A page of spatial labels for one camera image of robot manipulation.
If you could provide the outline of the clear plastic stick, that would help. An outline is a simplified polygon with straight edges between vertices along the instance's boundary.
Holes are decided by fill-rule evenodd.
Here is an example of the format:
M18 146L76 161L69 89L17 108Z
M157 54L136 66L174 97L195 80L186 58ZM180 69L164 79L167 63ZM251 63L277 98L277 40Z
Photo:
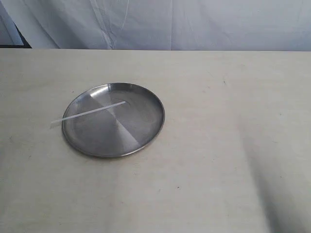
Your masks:
M52 121L50 123L50 129L60 125L63 121L70 120L70 119L77 118L77 117L82 117L82 116L89 115L89 114L92 114L92 113L95 113L95 112L107 110L109 108L114 108L114 107L123 105L125 103L126 103L126 101L121 101L121 102L118 102L118 103L115 103L115 104L111 104L111 105L108 105L108 106L104 106L104 107L101 107L101 108L97 108L97 109L94 109L94 110L82 112L82 113L79 113L79 114L75 114L75 115L72 115L72 116L67 116L67 117L64 117L64 118Z

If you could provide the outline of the round steel plate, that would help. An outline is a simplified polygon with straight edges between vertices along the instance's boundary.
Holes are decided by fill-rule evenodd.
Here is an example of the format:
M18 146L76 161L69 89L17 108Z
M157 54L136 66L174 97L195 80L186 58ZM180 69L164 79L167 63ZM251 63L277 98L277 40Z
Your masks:
M117 158L150 144L165 122L165 109L152 91L131 83L109 83L77 96L63 118L121 101L125 104L61 123L62 134L78 152L94 157Z

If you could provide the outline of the white backdrop curtain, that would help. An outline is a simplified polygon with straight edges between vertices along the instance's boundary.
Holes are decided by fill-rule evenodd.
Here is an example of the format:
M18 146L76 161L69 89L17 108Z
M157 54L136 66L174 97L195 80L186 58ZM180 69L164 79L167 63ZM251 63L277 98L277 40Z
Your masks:
M4 0L33 48L311 49L308 0Z

